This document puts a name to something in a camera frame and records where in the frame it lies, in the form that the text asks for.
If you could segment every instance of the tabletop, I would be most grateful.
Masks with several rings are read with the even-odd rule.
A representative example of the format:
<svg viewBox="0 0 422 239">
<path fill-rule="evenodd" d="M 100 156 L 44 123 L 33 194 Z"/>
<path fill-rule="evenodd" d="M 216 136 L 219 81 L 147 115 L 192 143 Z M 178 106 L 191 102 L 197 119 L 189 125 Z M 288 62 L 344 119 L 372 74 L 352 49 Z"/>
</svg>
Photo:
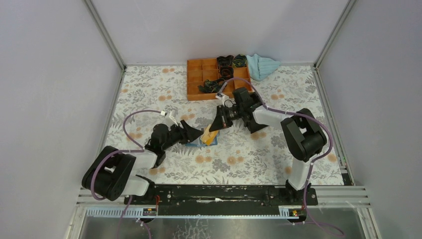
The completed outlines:
<svg viewBox="0 0 422 239">
<path fill-rule="evenodd" d="M 122 130 L 124 118 L 138 110 L 174 111 L 178 120 L 185 120 L 190 126 L 207 127 L 221 101 L 188 101 L 186 70 L 186 66 L 129 66 L 105 145 L 138 149 Z M 308 108 L 325 123 L 310 66 L 280 66 L 262 82 L 252 84 L 268 106 L 287 111 Z M 153 126 L 161 122 L 164 118 L 159 114 L 141 113 L 128 120 L 126 129 L 144 145 Z M 292 172 L 293 156 L 281 130 L 266 127 L 251 134 L 237 120 L 231 128 L 220 130 L 217 140 L 218 145 L 208 147 L 176 144 L 166 151 L 166 159 L 158 168 L 137 173 L 159 184 L 284 185 Z M 343 185 L 334 149 L 315 163 L 311 183 Z"/>
</svg>

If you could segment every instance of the gray wall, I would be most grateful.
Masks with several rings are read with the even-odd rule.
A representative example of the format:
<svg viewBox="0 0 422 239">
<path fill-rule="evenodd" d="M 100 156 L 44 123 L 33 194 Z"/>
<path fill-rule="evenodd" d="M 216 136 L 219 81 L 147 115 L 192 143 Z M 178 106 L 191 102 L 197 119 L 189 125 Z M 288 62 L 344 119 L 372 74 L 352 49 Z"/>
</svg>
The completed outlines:
<svg viewBox="0 0 422 239">
<path fill-rule="evenodd" d="M 127 64 L 253 54 L 314 62 L 347 0 L 94 0 Z"/>
<path fill-rule="evenodd" d="M 0 6 L 0 238 L 61 239 L 120 72 L 81 0 Z"/>
<path fill-rule="evenodd" d="M 358 1 L 320 72 L 382 236 L 421 238 L 422 2 Z"/>
</svg>

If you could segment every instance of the table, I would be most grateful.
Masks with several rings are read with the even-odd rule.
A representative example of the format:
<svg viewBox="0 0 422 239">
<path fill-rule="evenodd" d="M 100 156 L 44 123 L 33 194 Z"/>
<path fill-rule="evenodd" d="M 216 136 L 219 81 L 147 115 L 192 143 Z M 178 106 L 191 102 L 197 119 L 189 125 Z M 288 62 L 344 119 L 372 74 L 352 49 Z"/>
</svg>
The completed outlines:
<svg viewBox="0 0 422 239">
<path fill-rule="evenodd" d="M 325 122 L 310 66 L 280 66 L 262 82 L 252 84 L 268 106 L 288 111 L 308 108 L 316 119 Z M 220 101 L 190 102 L 186 88 L 186 66 L 129 66 L 105 144 L 138 149 L 124 134 L 122 123 L 131 112 L 143 109 L 174 111 L 178 120 L 206 127 L 213 121 Z M 161 122 L 164 118 L 159 114 L 142 113 L 128 120 L 126 129 L 144 145 L 153 126 Z M 284 185 L 292 172 L 293 156 L 281 130 L 267 127 L 250 134 L 237 120 L 231 128 L 221 130 L 217 140 L 218 145 L 202 148 L 176 144 L 166 151 L 160 167 L 137 173 L 159 184 Z M 315 163 L 311 183 L 343 185 L 334 150 Z"/>
</svg>

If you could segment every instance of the wooden box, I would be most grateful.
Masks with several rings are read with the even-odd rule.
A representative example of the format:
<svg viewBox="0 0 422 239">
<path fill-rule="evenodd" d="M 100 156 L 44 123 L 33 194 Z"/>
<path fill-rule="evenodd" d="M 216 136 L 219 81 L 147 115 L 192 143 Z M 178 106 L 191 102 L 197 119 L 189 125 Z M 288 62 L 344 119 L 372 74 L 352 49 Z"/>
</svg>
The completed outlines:
<svg viewBox="0 0 422 239">
<path fill-rule="evenodd" d="M 248 67 L 240 67 L 240 68 L 233 68 L 234 77 L 239 77 L 250 81 L 249 76 L 249 69 Z M 215 93 L 202 93 L 199 91 L 198 86 L 203 85 L 205 80 L 214 81 L 220 78 L 221 75 L 219 74 L 218 66 L 217 66 L 217 59 L 216 58 L 208 58 L 208 59 L 195 59 L 195 60 L 188 60 L 188 75 L 187 75 L 187 93 L 188 93 L 188 101 L 203 101 L 203 100 L 215 100 Z M 242 80 L 234 80 L 227 84 L 223 93 L 230 98 L 233 98 L 233 90 L 246 87 L 248 91 L 252 91 L 250 85 Z"/>
</svg>

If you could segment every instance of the white wall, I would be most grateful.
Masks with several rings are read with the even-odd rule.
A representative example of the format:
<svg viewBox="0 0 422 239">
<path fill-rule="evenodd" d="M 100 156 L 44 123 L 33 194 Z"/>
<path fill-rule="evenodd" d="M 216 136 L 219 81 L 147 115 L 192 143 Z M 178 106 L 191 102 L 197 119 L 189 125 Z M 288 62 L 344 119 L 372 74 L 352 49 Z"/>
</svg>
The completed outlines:
<svg viewBox="0 0 422 239">
<path fill-rule="evenodd" d="M 422 2 L 358 1 L 320 71 L 383 238 L 421 238 Z"/>
<path fill-rule="evenodd" d="M 0 238 L 61 239 L 119 68 L 81 0 L 0 5 Z"/>
<path fill-rule="evenodd" d="M 347 0 L 93 0 L 126 64 L 253 54 L 314 62 Z"/>
</svg>

